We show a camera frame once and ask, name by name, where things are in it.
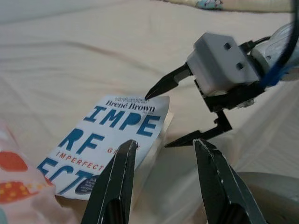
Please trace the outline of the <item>cream cartoon print quilt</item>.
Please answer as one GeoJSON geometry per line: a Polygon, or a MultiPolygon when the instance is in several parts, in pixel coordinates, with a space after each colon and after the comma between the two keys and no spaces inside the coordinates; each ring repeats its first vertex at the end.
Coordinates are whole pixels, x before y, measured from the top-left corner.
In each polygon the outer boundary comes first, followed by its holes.
{"type": "Polygon", "coordinates": [[[204,10],[239,12],[284,13],[291,12],[293,0],[163,0],[204,10]]]}

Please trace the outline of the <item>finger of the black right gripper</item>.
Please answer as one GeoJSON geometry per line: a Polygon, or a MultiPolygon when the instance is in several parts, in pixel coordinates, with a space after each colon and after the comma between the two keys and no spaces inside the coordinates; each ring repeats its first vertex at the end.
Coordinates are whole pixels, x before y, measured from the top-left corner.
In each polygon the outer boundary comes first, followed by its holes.
{"type": "Polygon", "coordinates": [[[187,63],[162,77],[146,94],[145,100],[162,95],[176,88],[180,81],[191,76],[191,71],[187,63]]]}
{"type": "Polygon", "coordinates": [[[226,133],[230,130],[232,130],[232,126],[227,119],[225,113],[223,111],[216,112],[217,119],[214,120],[214,123],[216,124],[216,127],[207,130],[205,132],[201,132],[199,130],[194,131],[192,133],[189,133],[173,142],[170,142],[165,145],[165,147],[185,147],[185,146],[191,146],[193,143],[193,140],[195,139],[204,139],[209,140],[216,136],[219,136],[223,133],[226,133]]]}

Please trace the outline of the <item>pink patterned pillow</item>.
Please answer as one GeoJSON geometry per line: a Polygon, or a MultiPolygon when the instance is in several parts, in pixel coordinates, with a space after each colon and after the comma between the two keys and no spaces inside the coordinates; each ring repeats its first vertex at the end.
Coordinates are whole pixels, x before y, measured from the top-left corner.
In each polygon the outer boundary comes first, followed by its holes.
{"type": "Polygon", "coordinates": [[[0,224],[78,224],[74,211],[58,203],[55,190],[0,120],[0,224]]]}

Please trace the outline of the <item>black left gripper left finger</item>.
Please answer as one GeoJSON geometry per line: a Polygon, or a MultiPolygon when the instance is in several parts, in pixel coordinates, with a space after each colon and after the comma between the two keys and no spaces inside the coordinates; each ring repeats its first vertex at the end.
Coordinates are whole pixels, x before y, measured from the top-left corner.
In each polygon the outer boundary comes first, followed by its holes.
{"type": "Polygon", "coordinates": [[[91,191],[80,224],[128,224],[138,143],[122,143],[91,191]]]}

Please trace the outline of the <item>white blue lettered book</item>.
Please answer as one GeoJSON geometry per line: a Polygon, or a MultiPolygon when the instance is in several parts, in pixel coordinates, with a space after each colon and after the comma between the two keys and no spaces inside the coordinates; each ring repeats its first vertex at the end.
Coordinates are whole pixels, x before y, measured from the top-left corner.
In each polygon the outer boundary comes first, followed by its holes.
{"type": "Polygon", "coordinates": [[[162,131],[169,111],[168,96],[105,96],[38,165],[55,185],[56,195],[88,200],[93,185],[129,140],[137,143],[139,166],[162,131]]]}

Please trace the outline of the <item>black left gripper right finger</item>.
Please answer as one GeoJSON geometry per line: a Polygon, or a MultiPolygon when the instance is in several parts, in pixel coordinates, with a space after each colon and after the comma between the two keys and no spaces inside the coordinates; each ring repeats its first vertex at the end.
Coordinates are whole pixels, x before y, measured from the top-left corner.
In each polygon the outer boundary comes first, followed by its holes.
{"type": "Polygon", "coordinates": [[[264,224],[250,189],[222,152],[202,139],[193,146],[208,224],[264,224]]]}

